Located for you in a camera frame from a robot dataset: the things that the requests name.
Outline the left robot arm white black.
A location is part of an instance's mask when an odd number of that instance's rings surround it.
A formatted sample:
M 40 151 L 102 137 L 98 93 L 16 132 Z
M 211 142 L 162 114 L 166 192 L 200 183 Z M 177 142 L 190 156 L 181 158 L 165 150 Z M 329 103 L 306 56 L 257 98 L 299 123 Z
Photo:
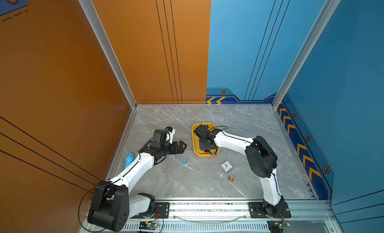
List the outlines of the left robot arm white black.
M 130 193 L 142 176 L 167 155 L 184 153 L 187 145 L 173 140 L 175 132 L 170 126 L 155 130 L 153 137 L 138 151 L 138 156 L 128 167 L 111 180 L 100 181 L 92 189 L 88 223 L 102 230 L 119 232 L 128 219 L 137 215 L 150 218 L 155 214 L 155 196 L 139 193 L 132 198 Z

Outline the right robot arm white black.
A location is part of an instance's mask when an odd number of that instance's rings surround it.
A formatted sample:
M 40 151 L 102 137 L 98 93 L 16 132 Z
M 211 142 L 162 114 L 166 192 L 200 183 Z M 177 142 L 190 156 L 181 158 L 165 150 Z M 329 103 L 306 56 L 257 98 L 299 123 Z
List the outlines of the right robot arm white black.
M 232 135 L 208 123 L 195 124 L 192 132 L 194 149 L 202 154 L 214 156 L 220 149 L 227 148 L 244 155 L 251 171 L 261 181 L 265 214 L 270 218 L 284 217 L 287 207 L 277 180 L 278 156 L 263 137 Z

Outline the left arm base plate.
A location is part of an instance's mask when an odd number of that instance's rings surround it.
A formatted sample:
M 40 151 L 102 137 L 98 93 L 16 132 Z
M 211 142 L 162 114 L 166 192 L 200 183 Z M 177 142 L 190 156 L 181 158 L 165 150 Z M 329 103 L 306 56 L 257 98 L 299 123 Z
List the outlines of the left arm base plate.
M 155 219 L 158 216 L 158 213 L 161 215 L 160 219 L 168 219 L 170 213 L 170 203 L 156 202 L 155 211 L 151 215 L 149 215 L 149 213 L 140 213 L 133 216 L 133 219 Z

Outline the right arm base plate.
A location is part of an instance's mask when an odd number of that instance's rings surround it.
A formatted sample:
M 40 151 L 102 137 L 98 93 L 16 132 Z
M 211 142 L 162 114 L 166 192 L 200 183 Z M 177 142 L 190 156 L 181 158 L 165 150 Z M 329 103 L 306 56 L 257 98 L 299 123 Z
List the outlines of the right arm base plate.
M 270 219 L 290 219 L 292 217 L 289 206 L 286 202 L 272 206 L 262 202 L 248 203 L 249 212 L 252 219 L 270 218 Z

